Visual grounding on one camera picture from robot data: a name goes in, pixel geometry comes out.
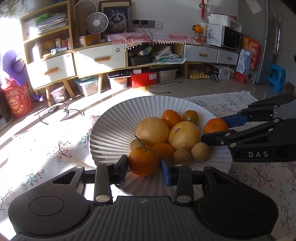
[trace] red bucket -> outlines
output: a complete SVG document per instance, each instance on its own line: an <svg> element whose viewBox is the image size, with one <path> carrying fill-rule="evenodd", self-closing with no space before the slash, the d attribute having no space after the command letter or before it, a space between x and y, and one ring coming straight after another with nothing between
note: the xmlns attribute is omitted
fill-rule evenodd
<svg viewBox="0 0 296 241"><path fill-rule="evenodd" d="M33 99L30 94L29 83L19 86L12 80L1 85L5 92L6 99L15 117L23 117L33 108Z"/></svg>

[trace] microwave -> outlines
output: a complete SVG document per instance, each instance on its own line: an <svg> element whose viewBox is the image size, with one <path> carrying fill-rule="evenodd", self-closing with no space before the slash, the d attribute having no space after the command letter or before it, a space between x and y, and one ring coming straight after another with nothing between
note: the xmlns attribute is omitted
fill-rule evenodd
<svg viewBox="0 0 296 241"><path fill-rule="evenodd" d="M207 24L206 43L235 51L242 49L243 35L232 28L217 24Z"/></svg>

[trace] tomato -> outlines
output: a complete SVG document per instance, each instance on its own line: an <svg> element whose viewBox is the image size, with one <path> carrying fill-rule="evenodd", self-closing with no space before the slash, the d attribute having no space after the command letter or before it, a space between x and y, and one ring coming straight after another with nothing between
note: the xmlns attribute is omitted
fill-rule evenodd
<svg viewBox="0 0 296 241"><path fill-rule="evenodd" d="M188 110L184 113L182 121L190 121L197 125L198 123L198 113L194 110Z"/></svg>
<svg viewBox="0 0 296 241"><path fill-rule="evenodd" d="M168 125L169 129L172 129L176 124L182 121L181 116L174 110L165 110L161 119Z"/></svg>

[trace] refrigerator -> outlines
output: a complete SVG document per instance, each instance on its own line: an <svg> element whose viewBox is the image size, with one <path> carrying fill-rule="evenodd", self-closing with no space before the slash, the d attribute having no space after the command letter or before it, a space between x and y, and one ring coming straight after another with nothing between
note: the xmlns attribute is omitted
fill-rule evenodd
<svg viewBox="0 0 296 241"><path fill-rule="evenodd" d="M254 70L251 81L265 83L271 63L276 64L280 43L280 17L271 0L257 0L262 11L253 14L248 0L240 1L240 22L242 34L260 44L258 69Z"/></svg>

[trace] blue plastic stool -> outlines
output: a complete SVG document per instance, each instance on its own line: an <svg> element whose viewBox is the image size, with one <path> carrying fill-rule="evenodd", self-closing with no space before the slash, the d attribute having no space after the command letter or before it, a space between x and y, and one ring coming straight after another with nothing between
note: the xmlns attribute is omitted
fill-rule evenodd
<svg viewBox="0 0 296 241"><path fill-rule="evenodd" d="M286 81L286 70L276 64L272 64L267 80L274 85L274 91L281 92Z"/></svg>

